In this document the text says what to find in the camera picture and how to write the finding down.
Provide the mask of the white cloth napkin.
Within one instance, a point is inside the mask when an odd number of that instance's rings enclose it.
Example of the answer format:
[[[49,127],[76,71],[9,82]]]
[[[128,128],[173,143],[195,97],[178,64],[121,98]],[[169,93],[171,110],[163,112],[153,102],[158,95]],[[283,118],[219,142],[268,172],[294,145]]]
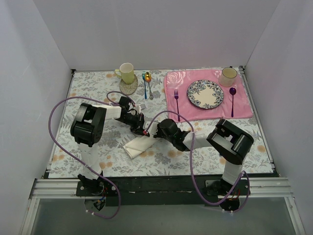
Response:
[[[156,143],[158,139],[153,137],[136,137],[131,140],[127,144],[123,146],[124,150],[128,154],[131,159],[136,158],[141,153],[145,152],[148,148],[150,148],[154,143]]]

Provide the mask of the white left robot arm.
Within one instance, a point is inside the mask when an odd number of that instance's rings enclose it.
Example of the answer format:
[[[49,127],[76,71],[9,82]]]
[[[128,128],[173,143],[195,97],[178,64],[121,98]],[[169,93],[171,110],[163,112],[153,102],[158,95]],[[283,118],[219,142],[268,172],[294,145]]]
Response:
[[[130,126],[133,133],[143,135],[144,115],[141,108],[131,108],[131,100],[125,96],[113,105],[82,103],[70,129],[70,134],[78,144],[82,161],[86,164],[78,178],[82,187],[94,196],[100,195],[105,188],[98,176],[103,174],[98,156],[98,142],[102,137],[105,121],[110,119]]]

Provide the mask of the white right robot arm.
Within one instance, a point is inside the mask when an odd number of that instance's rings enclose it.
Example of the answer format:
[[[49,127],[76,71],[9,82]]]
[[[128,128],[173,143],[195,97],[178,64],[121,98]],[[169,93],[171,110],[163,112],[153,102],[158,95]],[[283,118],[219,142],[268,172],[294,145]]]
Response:
[[[220,180],[206,187],[207,195],[231,195],[239,189],[237,181],[243,170],[243,163],[250,151],[254,139],[247,132],[231,122],[221,119],[212,132],[182,131],[172,119],[165,119],[148,131],[149,136],[170,142],[177,150],[185,152],[194,149],[212,147],[225,159],[224,172]]]

